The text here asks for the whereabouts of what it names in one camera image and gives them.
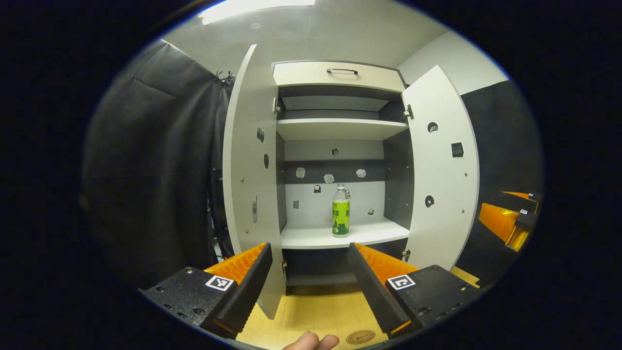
green tea bottle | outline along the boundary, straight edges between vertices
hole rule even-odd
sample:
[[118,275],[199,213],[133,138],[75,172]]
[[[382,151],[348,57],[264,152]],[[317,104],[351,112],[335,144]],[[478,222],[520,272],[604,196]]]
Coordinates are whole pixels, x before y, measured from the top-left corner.
[[333,197],[333,236],[346,237],[350,232],[350,194],[345,184],[337,184]]

green bottle label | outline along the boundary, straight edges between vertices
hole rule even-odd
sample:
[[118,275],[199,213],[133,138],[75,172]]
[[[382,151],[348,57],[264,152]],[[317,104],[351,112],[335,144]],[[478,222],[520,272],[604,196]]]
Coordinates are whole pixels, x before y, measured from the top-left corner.
[[333,202],[333,233],[345,235],[350,231],[350,202]]

round logo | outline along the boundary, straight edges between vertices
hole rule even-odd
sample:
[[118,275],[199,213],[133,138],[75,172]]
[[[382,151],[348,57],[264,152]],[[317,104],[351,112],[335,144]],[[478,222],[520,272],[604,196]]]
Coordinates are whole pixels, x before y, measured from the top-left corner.
[[374,333],[374,331],[366,329],[350,333],[350,335],[346,338],[346,341],[348,342],[348,344],[363,344],[374,339],[375,337],[376,333]]

hand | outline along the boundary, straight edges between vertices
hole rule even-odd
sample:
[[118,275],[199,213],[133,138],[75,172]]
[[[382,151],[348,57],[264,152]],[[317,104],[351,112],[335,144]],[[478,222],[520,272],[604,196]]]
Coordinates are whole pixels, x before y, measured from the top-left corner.
[[339,344],[339,338],[332,334],[320,340],[317,334],[306,331],[295,343],[289,344],[283,350],[331,350],[337,344]]

ceiling light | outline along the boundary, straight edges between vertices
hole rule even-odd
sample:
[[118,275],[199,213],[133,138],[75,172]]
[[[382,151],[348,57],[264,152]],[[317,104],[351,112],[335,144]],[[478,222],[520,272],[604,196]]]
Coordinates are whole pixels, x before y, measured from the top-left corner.
[[245,12],[271,7],[313,6],[314,4],[315,0],[225,0],[201,12],[198,16],[203,20],[203,25],[207,26],[210,23]]

